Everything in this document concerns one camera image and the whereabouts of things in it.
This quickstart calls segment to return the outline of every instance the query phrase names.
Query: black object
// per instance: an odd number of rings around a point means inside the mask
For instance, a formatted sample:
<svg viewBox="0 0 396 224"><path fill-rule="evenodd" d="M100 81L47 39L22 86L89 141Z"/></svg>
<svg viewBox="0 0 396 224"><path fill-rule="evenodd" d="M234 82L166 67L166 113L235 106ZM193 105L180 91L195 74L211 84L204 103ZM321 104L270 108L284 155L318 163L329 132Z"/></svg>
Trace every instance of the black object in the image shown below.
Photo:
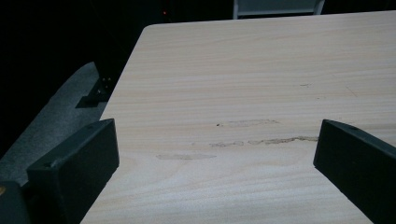
<svg viewBox="0 0 396 224"><path fill-rule="evenodd" d="M119 163L114 119L80 129L28 167L22 188L0 182L0 223L79 223Z"/></svg>
<svg viewBox="0 0 396 224"><path fill-rule="evenodd" d="M314 165L374 223L396 223L395 147L325 119Z"/></svg>
<svg viewBox="0 0 396 224"><path fill-rule="evenodd" d="M233 18L233 0L163 0L167 22L223 21Z"/></svg>
<svg viewBox="0 0 396 224"><path fill-rule="evenodd" d="M110 96L111 93L103 87L102 81L99 79L96 81L90 93L81 97L76 108L97 107L100 102L107 102Z"/></svg>
<svg viewBox="0 0 396 224"><path fill-rule="evenodd" d="M325 0L321 14L395 10L396 0Z"/></svg>

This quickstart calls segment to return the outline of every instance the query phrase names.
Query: light wood grain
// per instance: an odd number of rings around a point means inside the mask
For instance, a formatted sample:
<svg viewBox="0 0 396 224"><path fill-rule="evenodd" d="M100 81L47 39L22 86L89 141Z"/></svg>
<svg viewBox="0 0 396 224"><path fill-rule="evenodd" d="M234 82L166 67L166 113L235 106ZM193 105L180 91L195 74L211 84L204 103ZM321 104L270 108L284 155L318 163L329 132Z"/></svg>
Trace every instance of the light wood grain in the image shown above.
<svg viewBox="0 0 396 224"><path fill-rule="evenodd" d="M312 163L323 119L396 145L396 12L150 26L109 118L83 223L370 223Z"/></svg>

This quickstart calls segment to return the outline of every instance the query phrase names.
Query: gray fabric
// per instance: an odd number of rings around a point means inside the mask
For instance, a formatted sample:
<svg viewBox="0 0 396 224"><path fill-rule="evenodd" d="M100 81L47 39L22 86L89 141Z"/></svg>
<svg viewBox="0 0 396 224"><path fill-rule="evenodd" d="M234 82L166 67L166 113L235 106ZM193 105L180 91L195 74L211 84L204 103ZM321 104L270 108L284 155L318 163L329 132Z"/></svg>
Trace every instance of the gray fabric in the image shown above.
<svg viewBox="0 0 396 224"><path fill-rule="evenodd" d="M80 128L99 120L106 103L75 108L98 78L94 63L87 63L66 80L0 160L0 180L14 180L23 185L30 164Z"/></svg>

